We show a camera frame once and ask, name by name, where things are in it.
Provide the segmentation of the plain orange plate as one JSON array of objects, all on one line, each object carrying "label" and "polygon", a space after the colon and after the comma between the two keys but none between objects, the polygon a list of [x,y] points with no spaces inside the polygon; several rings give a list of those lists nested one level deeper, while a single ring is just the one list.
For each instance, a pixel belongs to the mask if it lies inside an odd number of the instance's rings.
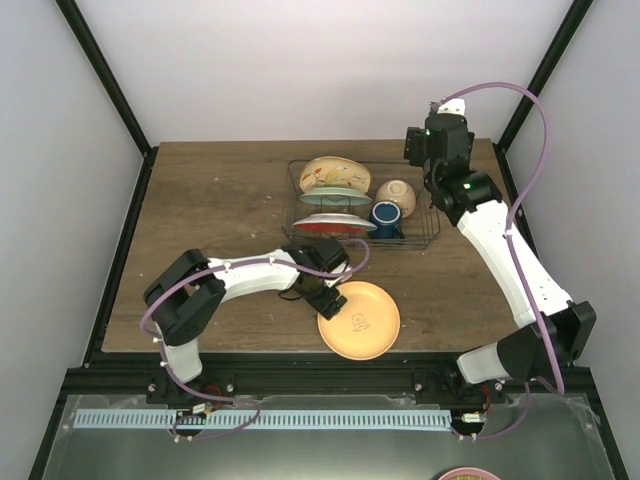
[{"label": "plain orange plate", "polygon": [[394,299],[381,287],[364,281],[338,286],[346,303],[331,319],[317,314],[324,343],[336,354],[355,361],[372,360],[395,343],[401,319]]}]

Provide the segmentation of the cream ceramic bowl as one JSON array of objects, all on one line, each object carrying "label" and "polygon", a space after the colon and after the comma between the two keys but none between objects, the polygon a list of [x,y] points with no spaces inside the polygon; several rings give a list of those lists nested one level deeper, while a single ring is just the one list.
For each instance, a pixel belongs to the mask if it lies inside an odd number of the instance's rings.
[{"label": "cream ceramic bowl", "polygon": [[416,208],[417,197],[414,189],[407,182],[394,179],[383,183],[378,188],[375,201],[396,204],[402,212],[402,217],[407,218]]}]

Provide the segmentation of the dark blue ceramic mug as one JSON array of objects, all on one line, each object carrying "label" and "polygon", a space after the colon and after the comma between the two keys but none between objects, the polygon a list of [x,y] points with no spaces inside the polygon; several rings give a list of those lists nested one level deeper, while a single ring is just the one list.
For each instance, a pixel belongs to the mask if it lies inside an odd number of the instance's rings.
[{"label": "dark blue ceramic mug", "polygon": [[397,204],[390,201],[377,202],[369,214],[369,221],[376,228],[368,233],[368,237],[383,240],[404,239],[402,218],[402,211]]}]

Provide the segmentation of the red-rimmed white plate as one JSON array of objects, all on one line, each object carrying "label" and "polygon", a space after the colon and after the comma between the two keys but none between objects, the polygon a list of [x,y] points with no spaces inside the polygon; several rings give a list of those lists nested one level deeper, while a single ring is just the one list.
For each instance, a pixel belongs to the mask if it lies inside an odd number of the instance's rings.
[{"label": "red-rimmed white plate", "polygon": [[312,232],[339,234],[361,234],[377,229],[377,226],[368,220],[344,213],[312,214],[295,221],[293,227]]}]

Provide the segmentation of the green-rimmed plate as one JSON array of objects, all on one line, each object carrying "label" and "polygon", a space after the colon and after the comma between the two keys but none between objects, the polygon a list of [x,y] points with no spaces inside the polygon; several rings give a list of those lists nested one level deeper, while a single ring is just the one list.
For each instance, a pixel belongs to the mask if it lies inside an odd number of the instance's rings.
[{"label": "green-rimmed plate", "polygon": [[359,190],[345,187],[318,187],[310,189],[299,197],[300,201],[323,207],[355,207],[368,205],[372,198]]}]

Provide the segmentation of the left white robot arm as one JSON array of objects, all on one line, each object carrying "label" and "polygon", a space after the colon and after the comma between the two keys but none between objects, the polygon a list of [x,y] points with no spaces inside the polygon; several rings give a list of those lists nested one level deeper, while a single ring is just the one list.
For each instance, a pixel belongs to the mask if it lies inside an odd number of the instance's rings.
[{"label": "left white robot arm", "polygon": [[199,249],[180,255],[143,294],[152,309],[163,361],[173,373],[170,393],[181,403],[204,392],[198,337],[219,306],[263,291],[290,291],[332,319],[347,303],[337,285],[348,279],[349,255],[334,239],[290,243],[269,253],[237,259],[207,258]]}]

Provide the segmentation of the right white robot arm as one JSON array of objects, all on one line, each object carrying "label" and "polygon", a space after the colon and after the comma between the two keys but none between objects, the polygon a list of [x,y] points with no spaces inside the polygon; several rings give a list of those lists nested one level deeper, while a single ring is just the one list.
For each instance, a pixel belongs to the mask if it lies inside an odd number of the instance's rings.
[{"label": "right white robot arm", "polygon": [[404,157],[424,173],[431,203],[476,249],[504,294],[517,329],[462,354],[444,378],[447,396],[472,399],[489,380],[528,381],[577,360],[595,325],[588,302],[575,302],[545,270],[519,230],[491,176],[471,168],[474,134],[461,99],[407,130]]}]

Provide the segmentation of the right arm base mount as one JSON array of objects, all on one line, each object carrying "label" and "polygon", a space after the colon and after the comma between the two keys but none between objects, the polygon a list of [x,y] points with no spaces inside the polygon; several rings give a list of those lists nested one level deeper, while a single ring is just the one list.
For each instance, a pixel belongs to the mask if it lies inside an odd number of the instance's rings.
[{"label": "right arm base mount", "polygon": [[505,396],[484,384],[469,384],[461,375],[447,369],[427,367],[412,374],[416,399],[440,406],[480,406],[503,404]]}]

